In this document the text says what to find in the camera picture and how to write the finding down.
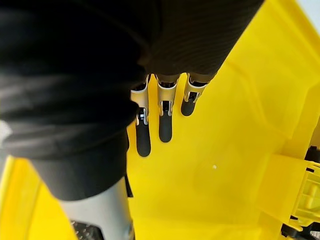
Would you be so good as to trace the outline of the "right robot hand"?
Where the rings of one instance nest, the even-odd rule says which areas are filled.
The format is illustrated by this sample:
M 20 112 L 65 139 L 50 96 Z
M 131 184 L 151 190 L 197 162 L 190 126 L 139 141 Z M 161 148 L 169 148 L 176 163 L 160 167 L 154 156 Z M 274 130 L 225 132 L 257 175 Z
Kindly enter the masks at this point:
M 148 74 L 212 78 L 261 0 L 3 0 L 3 142 L 30 161 L 78 239 L 133 240 L 127 127 Z

